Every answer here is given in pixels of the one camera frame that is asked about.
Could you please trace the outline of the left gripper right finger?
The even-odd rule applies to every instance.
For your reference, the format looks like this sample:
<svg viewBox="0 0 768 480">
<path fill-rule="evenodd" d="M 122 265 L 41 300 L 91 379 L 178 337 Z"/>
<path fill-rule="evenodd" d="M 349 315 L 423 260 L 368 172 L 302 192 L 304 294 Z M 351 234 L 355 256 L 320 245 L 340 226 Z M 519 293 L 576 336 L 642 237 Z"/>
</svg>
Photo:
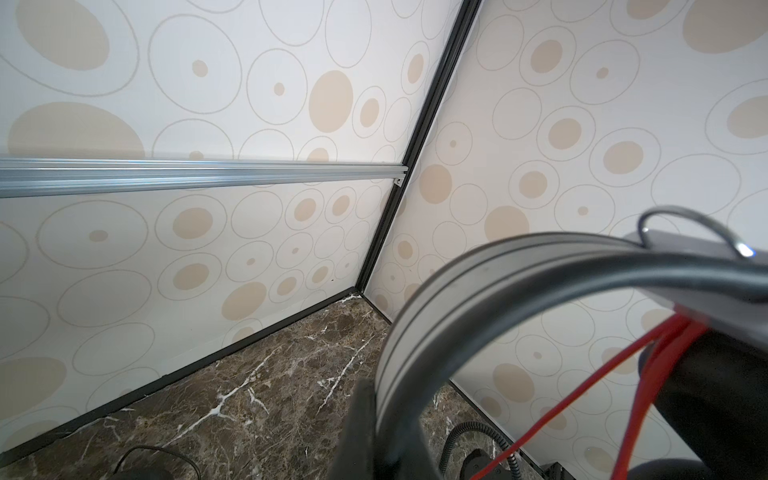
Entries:
<svg viewBox="0 0 768 480">
<path fill-rule="evenodd" d="M 405 443 L 394 478 L 397 480 L 440 480 L 422 431 L 414 431 Z"/>
</svg>

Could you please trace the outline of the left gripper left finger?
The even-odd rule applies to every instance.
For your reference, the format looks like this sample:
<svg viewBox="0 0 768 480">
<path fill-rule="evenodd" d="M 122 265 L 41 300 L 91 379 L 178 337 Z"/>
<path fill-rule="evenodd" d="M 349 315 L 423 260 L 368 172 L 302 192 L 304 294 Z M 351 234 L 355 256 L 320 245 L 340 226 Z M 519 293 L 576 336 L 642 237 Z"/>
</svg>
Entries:
<svg viewBox="0 0 768 480">
<path fill-rule="evenodd" d="M 374 381 L 361 379 L 355 385 L 327 479 L 375 478 L 375 424 Z"/>
</svg>

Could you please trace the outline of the white red headphones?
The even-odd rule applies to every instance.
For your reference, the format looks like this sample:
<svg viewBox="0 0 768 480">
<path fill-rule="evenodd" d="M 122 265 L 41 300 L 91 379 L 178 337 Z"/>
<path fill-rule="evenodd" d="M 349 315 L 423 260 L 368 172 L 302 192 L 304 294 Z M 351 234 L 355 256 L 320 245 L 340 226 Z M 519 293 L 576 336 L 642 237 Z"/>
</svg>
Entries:
<svg viewBox="0 0 768 480">
<path fill-rule="evenodd" d="M 628 347 L 640 378 L 613 477 L 767 475 L 767 256 L 722 223 L 660 206 L 711 240 L 651 233 L 547 232 L 452 260 L 405 303 L 375 377 L 374 461 L 395 469 L 433 394 L 510 329 L 587 296 L 638 289 L 672 316 Z"/>
</svg>

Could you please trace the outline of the black blue headphones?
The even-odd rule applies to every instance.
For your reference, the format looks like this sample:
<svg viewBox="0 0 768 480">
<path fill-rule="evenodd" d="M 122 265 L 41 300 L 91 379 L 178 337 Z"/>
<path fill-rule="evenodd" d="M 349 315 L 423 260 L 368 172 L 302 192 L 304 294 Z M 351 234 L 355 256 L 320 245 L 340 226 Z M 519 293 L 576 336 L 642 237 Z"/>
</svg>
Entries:
<svg viewBox="0 0 768 480">
<path fill-rule="evenodd" d="M 109 476 L 109 479 L 110 480 L 118 480 L 118 479 L 174 480 L 174 479 L 177 479 L 177 476 L 172 471 L 170 464 L 168 462 L 166 462 L 165 464 L 158 463 L 158 462 L 154 462 L 154 463 L 150 462 L 149 464 L 135 464 L 133 466 L 126 467 L 125 464 L 128 461 L 129 457 L 134 453 L 140 452 L 140 451 L 150 452 L 151 454 L 163 454 L 165 456 L 168 456 L 172 460 L 182 462 L 183 464 L 185 464 L 193 472 L 194 479 L 201 480 L 203 478 L 202 469 L 198 466 L 198 464 L 192 458 L 190 458 L 185 454 L 182 454 L 173 449 L 169 449 L 167 447 L 152 446 L 152 445 L 135 445 L 135 446 L 129 447 L 121 455 L 115 467 L 113 468 L 112 473 Z"/>
</svg>

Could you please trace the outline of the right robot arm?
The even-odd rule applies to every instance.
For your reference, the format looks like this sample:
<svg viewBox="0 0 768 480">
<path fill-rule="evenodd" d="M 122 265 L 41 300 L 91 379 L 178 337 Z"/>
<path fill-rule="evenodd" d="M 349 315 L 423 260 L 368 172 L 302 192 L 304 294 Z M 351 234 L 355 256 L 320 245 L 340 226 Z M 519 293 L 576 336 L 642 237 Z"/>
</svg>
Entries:
<svg viewBox="0 0 768 480">
<path fill-rule="evenodd" d="M 492 460 L 498 450 L 509 446 L 495 427 L 466 421 L 454 426 L 439 455 L 438 468 L 443 479 L 471 479 Z M 533 466 L 527 457 L 514 454 L 497 465 L 484 479 L 575 479 L 559 462 Z"/>
</svg>

